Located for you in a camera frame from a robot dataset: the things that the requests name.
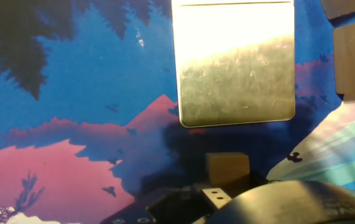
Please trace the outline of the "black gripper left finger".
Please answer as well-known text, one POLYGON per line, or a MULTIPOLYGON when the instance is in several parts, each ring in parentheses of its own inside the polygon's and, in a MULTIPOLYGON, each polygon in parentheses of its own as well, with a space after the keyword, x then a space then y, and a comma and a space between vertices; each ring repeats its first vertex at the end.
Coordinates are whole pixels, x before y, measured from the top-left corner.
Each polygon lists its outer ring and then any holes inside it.
POLYGON ((221 188, 199 183, 192 187, 195 202, 206 209, 220 209, 228 204, 232 198, 221 188))

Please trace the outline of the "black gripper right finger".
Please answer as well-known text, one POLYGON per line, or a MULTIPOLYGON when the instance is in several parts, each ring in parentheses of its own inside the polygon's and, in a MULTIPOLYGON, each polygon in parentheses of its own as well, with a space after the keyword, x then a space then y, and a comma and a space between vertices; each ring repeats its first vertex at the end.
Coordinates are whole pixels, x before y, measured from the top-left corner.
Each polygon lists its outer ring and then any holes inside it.
POLYGON ((268 184, 270 181, 267 180, 262 174, 258 172, 252 172, 250 178, 251 187, 259 187, 261 185, 268 184))

